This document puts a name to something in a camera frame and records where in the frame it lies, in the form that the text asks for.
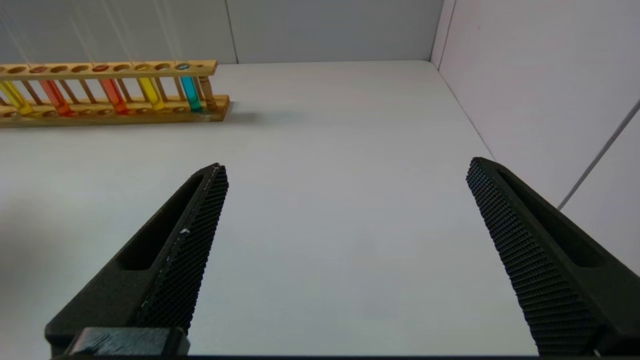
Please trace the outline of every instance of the test tube rack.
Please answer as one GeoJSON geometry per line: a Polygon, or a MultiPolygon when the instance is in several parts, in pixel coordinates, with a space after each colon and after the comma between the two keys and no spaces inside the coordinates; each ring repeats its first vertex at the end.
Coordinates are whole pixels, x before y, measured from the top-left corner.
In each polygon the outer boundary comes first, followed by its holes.
{"type": "Polygon", "coordinates": [[[48,63],[31,68],[26,64],[0,65],[0,128],[222,121],[230,101],[228,95],[212,93],[209,76],[215,73],[217,66],[215,60],[187,61],[177,65],[168,61],[100,65],[48,63]],[[129,95],[123,81],[128,78],[137,80],[144,97],[129,95]],[[173,78],[178,95],[166,95],[160,78],[173,78]],[[108,98],[94,96],[87,85],[92,79],[102,84],[108,98]],[[78,80],[86,98],[74,93],[68,83],[71,80],[78,80]],[[15,87],[13,82],[17,81],[24,85],[31,100],[15,87]],[[56,82],[67,97],[62,96],[56,82]],[[49,100],[41,99],[31,83],[39,83],[49,100]],[[194,86],[197,98],[188,99],[186,92],[193,92],[194,86]],[[153,96],[159,99],[152,106],[153,99],[148,91],[154,90],[153,96]],[[119,107],[114,102],[114,95],[122,102],[119,107]]]}

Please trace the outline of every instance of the rack hole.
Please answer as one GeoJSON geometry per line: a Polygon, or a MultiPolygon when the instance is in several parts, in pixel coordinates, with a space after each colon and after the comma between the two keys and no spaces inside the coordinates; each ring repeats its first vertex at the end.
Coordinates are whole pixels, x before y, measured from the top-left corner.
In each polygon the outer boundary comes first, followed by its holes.
{"type": "Polygon", "coordinates": [[[127,64],[122,64],[122,65],[117,65],[116,67],[113,68],[114,71],[125,71],[125,70],[129,70],[131,68],[131,66],[127,65],[127,64]]]}
{"type": "Polygon", "coordinates": [[[27,68],[24,66],[13,67],[9,69],[9,74],[17,74],[19,72],[25,71],[27,68]]]}
{"type": "Polygon", "coordinates": [[[93,71],[94,72],[103,72],[108,68],[109,68],[109,65],[98,65],[98,66],[93,68],[93,71]]]}
{"type": "Polygon", "coordinates": [[[55,68],[51,69],[51,72],[63,72],[64,70],[67,70],[68,66],[56,66],[55,68]]]}
{"type": "Polygon", "coordinates": [[[43,71],[47,70],[46,66],[36,66],[33,69],[31,69],[29,72],[32,74],[38,74],[41,73],[43,71]]]}
{"type": "Polygon", "coordinates": [[[169,65],[167,63],[162,63],[162,64],[156,65],[155,69],[162,71],[162,70],[169,69],[170,67],[171,67],[171,65],[169,65]]]}
{"type": "Polygon", "coordinates": [[[86,65],[78,65],[76,67],[74,67],[73,69],[71,69],[72,72],[82,72],[82,71],[87,71],[89,70],[89,67],[86,65]]]}

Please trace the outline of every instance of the yellow test tube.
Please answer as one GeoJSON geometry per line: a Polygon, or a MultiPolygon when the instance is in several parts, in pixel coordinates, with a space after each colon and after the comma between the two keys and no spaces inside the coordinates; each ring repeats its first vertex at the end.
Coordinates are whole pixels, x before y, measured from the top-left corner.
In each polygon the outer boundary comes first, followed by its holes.
{"type": "Polygon", "coordinates": [[[142,91],[145,93],[145,97],[151,103],[151,108],[153,110],[164,109],[164,101],[158,93],[156,84],[154,84],[154,82],[150,78],[138,78],[138,84],[140,85],[142,91]]]}
{"type": "Polygon", "coordinates": [[[20,91],[15,87],[11,81],[0,81],[0,91],[7,96],[12,105],[18,109],[21,114],[33,113],[33,108],[27,102],[27,100],[20,94],[20,91]]]}

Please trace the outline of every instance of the wooden dowel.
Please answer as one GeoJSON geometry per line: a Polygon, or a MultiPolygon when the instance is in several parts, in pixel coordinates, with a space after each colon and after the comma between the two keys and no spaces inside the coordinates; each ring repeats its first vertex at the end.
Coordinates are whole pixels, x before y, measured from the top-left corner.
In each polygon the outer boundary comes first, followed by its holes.
{"type": "Polygon", "coordinates": [[[216,101],[213,99],[213,92],[211,91],[211,83],[209,82],[209,77],[200,76],[198,77],[198,82],[200,82],[200,88],[202,88],[202,92],[204,93],[204,100],[207,103],[207,110],[217,110],[218,105],[216,105],[216,101]]]}
{"type": "Polygon", "coordinates": [[[80,79],[78,80],[80,81],[80,85],[82,86],[82,89],[84,90],[84,92],[86,93],[86,96],[89,98],[89,101],[92,104],[96,103],[95,98],[93,97],[93,94],[91,93],[91,89],[89,89],[89,85],[86,84],[86,80],[80,79]]]}
{"type": "Polygon", "coordinates": [[[187,98],[184,97],[184,92],[182,91],[182,85],[180,84],[180,79],[173,78],[173,82],[175,83],[175,88],[178,89],[178,96],[180,97],[180,101],[187,101],[187,98]]]}
{"type": "Polygon", "coordinates": [[[162,83],[160,82],[160,78],[154,78],[156,81],[156,87],[158,88],[158,92],[160,93],[160,98],[162,101],[168,101],[166,99],[166,94],[164,93],[164,88],[162,87],[162,83]]]}
{"type": "Polygon", "coordinates": [[[117,81],[118,85],[120,85],[120,89],[122,90],[122,95],[124,95],[124,99],[127,102],[133,102],[133,100],[131,100],[131,96],[129,95],[129,90],[126,86],[124,86],[124,81],[122,81],[122,79],[117,79],[117,81]]]}
{"type": "Polygon", "coordinates": [[[40,100],[40,97],[38,96],[38,94],[36,94],[35,90],[33,90],[33,86],[31,86],[31,83],[29,83],[29,81],[22,80],[22,84],[27,89],[27,91],[29,92],[29,95],[31,95],[36,105],[42,105],[42,100],[40,100]]]}
{"type": "Polygon", "coordinates": [[[198,78],[193,77],[193,82],[196,85],[196,91],[198,92],[198,97],[200,98],[200,101],[204,100],[204,96],[202,95],[202,89],[200,88],[200,82],[198,80],[198,78]]]}
{"type": "Polygon", "coordinates": [[[60,82],[60,85],[62,85],[62,88],[65,89],[65,92],[67,93],[67,95],[69,95],[69,99],[71,99],[71,102],[74,104],[79,104],[80,102],[78,101],[78,98],[76,97],[74,92],[71,91],[71,88],[67,84],[67,80],[58,80],[58,81],[60,82]]]}

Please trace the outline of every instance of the orange liquid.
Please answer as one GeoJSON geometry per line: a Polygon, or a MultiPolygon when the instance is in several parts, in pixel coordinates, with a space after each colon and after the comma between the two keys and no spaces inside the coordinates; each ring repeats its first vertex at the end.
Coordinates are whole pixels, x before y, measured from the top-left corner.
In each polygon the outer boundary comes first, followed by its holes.
{"type": "Polygon", "coordinates": [[[114,79],[101,79],[100,84],[111,105],[113,105],[113,109],[119,114],[127,114],[129,110],[122,98],[122,94],[120,94],[120,89],[118,89],[116,81],[114,79]]]}
{"type": "Polygon", "coordinates": [[[60,114],[60,116],[71,116],[71,114],[73,114],[73,111],[69,107],[69,104],[67,103],[65,97],[62,96],[62,93],[60,92],[60,89],[56,85],[55,81],[40,80],[40,86],[42,86],[42,89],[47,94],[47,97],[51,101],[51,104],[54,108],[56,108],[56,111],[58,112],[58,114],[60,114]]]}

